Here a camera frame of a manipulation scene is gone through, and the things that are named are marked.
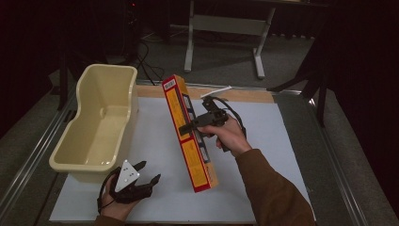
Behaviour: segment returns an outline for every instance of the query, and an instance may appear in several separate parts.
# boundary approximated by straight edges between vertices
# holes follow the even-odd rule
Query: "red and yellow box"
[[[163,81],[162,87],[194,191],[217,186],[215,169],[199,131],[194,130],[185,135],[179,133],[181,126],[196,118],[184,79],[172,75]]]

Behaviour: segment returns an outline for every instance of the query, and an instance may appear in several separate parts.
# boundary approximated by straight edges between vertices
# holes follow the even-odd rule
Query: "hand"
[[[129,204],[117,203],[114,201],[114,198],[109,195],[109,189],[111,187],[111,181],[116,175],[112,175],[105,185],[105,193],[103,194],[103,206],[104,207],[101,211],[102,216],[107,216],[110,218],[115,218],[121,221],[126,221],[127,217],[129,216],[130,212],[132,211],[133,207],[135,207],[138,202],[132,202]]]
[[[229,119],[223,126],[212,126],[207,125],[204,127],[199,127],[198,130],[204,134],[215,134],[218,137],[216,141],[216,146],[220,149],[221,143],[226,145],[231,149],[231,154],[237,157],[241,153],[251,150],[252,147],[247,142],[246,137],[241,130],[240,124],[237,119],[228,115]]]

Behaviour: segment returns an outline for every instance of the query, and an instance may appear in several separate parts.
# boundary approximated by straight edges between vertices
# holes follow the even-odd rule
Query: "plastic tub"
[[[138,110],[137,70],[88,66],[76,87],[77,113],[67,125],[49,163],[80,181],[109,173],[127,157]]]

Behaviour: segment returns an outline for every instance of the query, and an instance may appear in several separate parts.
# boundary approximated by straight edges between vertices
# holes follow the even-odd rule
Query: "brown sleeve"
[[[97,216],[94,226],[123,226],[124,222],[106,216]]]
[[[260,150],[247,151],[235,160],[259,225],[314,225],[308,202],[273,170]]]

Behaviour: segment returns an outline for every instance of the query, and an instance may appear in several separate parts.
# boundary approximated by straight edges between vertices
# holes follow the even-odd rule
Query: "white board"
[[[259,148],[270,165],[291,181],[309,201],[295,154],[276,104],[236,103],[231,107],[247,128],[247,139]],[[205,112],[193,101],[196,114]],[[215,137],[205,138],[219,185],[194,193],[183,155],[164,98],[139,98],[137,125],[128,160],[147,161],[137,185],[147,184],[161,173],[152,196],[141,201],[128,222],[158,223],[254,223],[249,200],[234,157],[215,146]],[[51,221],[92,221],[98,215],[96,199],[100,184],[81,183],[68,176],[56,202]]]

